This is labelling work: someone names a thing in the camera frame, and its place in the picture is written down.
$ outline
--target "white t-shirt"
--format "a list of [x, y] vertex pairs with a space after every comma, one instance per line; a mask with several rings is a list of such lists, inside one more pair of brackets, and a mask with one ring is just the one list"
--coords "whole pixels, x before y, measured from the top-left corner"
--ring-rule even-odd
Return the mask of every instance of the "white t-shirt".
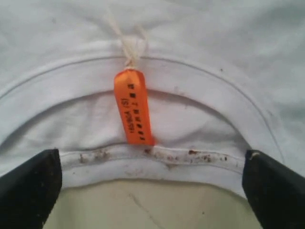
[[[126, 144], [108, 7], [149, 36], [153, 148]], [[303, 0], [2, 0], [0, 69], [0, 175], [58, 148], [63, 187], [149, 178], [244, 196], [253, 148], [305, 176]]]

